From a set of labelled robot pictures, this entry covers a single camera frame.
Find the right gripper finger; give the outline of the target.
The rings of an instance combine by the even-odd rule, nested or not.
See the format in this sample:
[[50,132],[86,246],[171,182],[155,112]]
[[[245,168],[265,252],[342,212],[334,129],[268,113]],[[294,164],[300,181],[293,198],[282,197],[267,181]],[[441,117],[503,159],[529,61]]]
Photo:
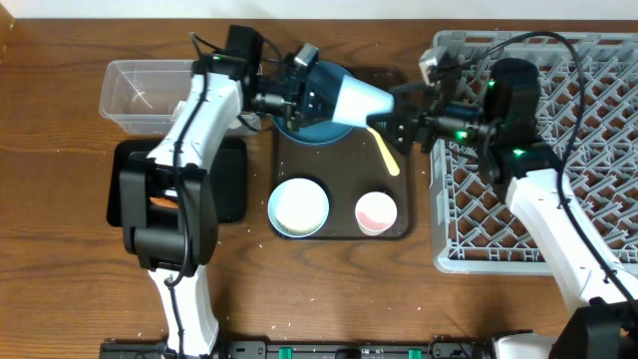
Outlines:
[[390,88],[390,93],[393,95],[414,94],[426,97],[437,97],[440,92],[441,89],[438,84],[428,85],[424,81],[406,83]]
[[374,129],[398,153],[407,156],[414,143],[414,123],[405,116],[393,114],[369,115],[367,125]]

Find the light blue cup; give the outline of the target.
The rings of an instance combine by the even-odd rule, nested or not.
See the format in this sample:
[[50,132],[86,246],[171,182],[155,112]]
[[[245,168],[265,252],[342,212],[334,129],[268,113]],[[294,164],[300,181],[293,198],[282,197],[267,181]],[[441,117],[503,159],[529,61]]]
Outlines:
[[335,108],[332,119],[324,122],[365,128],[369,115],[393,113],[395,100],[390,93],[351,75],[345,75],[342,79],[333,77],[335,78]]

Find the pink cup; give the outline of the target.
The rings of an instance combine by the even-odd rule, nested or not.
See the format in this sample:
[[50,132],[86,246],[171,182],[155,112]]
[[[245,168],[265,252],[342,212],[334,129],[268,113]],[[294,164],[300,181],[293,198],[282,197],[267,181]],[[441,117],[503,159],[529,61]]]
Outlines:
[[369,236],[377,236],[396,221],[398,208],[386,193],[372,191],[361,196],[355,205],[355,219],[360,230]]

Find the light blue rice bowl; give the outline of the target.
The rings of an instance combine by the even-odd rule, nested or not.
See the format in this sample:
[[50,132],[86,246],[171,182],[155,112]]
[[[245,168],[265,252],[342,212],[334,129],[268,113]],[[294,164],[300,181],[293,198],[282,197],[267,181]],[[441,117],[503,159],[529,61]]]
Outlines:
[[327,221],[330,210],[326,191],[311,179],[288,179],[271,193],[268,219],[282,236],[303,238],[313,235]]

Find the orange carrot piece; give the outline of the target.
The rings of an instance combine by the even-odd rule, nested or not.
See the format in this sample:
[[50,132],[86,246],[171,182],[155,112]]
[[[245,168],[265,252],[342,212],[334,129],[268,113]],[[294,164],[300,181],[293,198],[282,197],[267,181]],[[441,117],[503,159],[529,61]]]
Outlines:
[[160,206],[160,207],[166,207],[166,208],[178,208],[178,204],[171,199],[168,198],[163,198],[163,197],[151,197],[150,201],[152,204]]

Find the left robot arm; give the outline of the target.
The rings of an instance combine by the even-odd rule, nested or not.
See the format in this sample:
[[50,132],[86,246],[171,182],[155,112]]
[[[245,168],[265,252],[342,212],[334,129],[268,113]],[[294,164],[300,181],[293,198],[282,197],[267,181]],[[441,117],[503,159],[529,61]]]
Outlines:
[[251,27],[230,26],[224,47],[190,40],[197,58],[179,116],[158,145],[126,155],[116,172],[126,251],[156,284],[167,320],[167,342],[155,352],[164,358],[206,358],[217,340],[206,277],[218,230],[210,172],[230,123],[244,112],[279,117],[290,130],[327,121],[349,74],[305,44],[263,76],[268,41]]

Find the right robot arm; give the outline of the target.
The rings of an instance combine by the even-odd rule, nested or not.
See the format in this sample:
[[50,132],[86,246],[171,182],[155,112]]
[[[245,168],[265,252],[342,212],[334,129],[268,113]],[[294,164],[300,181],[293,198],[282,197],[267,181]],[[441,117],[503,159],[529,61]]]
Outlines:
[[412,115],[371,115],[369,126],[397,151],[437,140],[475,150],[483,181],[519,220],[549,266],[569,320],[556,338],[499,334],[494,358],[634,358],[637,278],[614,256],[579,205],[564,162],[536,131],[537,68],[522,59],[491,68],[483,107],[451,100],[453,74],[427,72],[425,105]]

